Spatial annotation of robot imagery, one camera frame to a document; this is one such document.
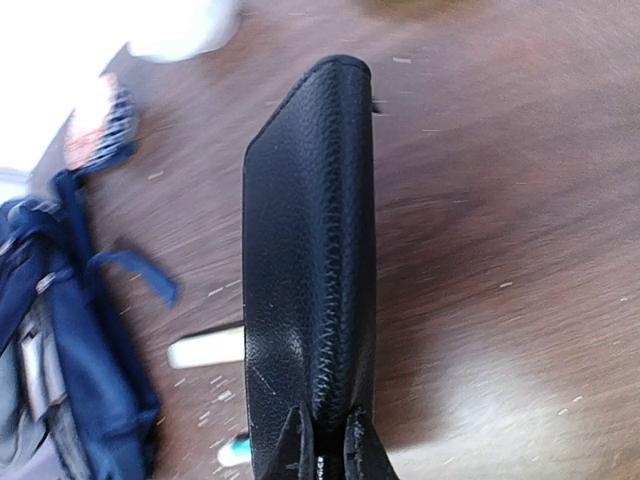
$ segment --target black leather wallet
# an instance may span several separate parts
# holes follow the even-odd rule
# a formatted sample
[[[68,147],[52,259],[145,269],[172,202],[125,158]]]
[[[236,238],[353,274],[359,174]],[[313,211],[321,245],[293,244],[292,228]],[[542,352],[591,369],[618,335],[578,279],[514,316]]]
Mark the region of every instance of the black leather wallet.
[[[396,478],[372,424],[371,109],[366,64],[328,57],[247,149],[245,369],[257,479]]]

